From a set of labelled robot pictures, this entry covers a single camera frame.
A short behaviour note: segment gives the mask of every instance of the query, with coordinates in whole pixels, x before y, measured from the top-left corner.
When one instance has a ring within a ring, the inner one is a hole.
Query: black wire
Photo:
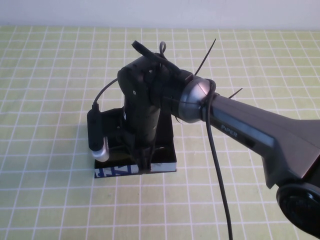
[[[98,95],[95,97],[95,100],[93,103],[97,103],[98,99],[100,98],[100,96],[104,93],[104,91],[109,88],[112,84],[114,84],[116,81],[118,81],[118,78],[112,80],[111,82],[109,82],[104,88],[102,88],[102,90],[98,93]]]
[[[195,72],[195,74],[194,74],[194,75],[197,75],[197,74],[198,74],[198,72],[200,71],[200,69],[201,69],[202,65],[205,63],[205,61],[206,61],[206,59],[207,59],[207,57],[208,57],[209,53],[211,52],[212,47],[215,45],[216,40],[217,40],[217,39],[215,39],[215,40],[213,41],[213,43],[212,43],[211,47],[209,48],[209,51],[206,53],[206,55],[205,55],[204,59],[202,60],[202,62],[201,62],[201,64],[200,64],[200,66],[199,66],[199,68],[198,68],[198,70]]]
[[[167,59],[164,54],[164,52],[166,51],[166,48],[167,48],[167,44],[164,41],[160,42],[159,52],[161,57],[163,57],[164,59]]]
[[[220,166],[219,166],[219,162],[218,162],[218,156],[217,156],[214,138],[213,138],[212,131],[211,131],[211,124],[210,124],[210,109],[211,109],[211,105],[212,105],[212,102],[213,102],[214,96],[215,96],[216,83],[213,80],[210,80],[210,79],[208,79],[208,80],[211,82],[211,89],[208,93],[208,101],[206,103],[206,109],[205,109],[206,131],[208,134],[209,143],[210,143],[211,152],[212,152],[213,161],[214,161],[214,166],[215,166],[215,170],[216,170],[216,175],[218,178],[219,187],[220,187],[220,191],[221,191],[222,202],[223,202],[223,207],[224,207],[225,216],[226,216],[226,223],[227,223],[227,227],[228,227],[229,239],[233,240],[231,218],[230,218],[230,212],[229,212],[229,207],[228,207],[228,202],[227,202],[227,197],[226,197],[226,191],[225,191],[224,181],[222,178],[222,174],[221,174],[221,170],[220,170]]]
[[[232,99],[232,98],[233,98],[235,95],[237,95],[242,89],[243,89],[243,87],[240,88],[238,91],[236,91],[234,94],[232,94],[230,97],[228,97],[228,99]]]

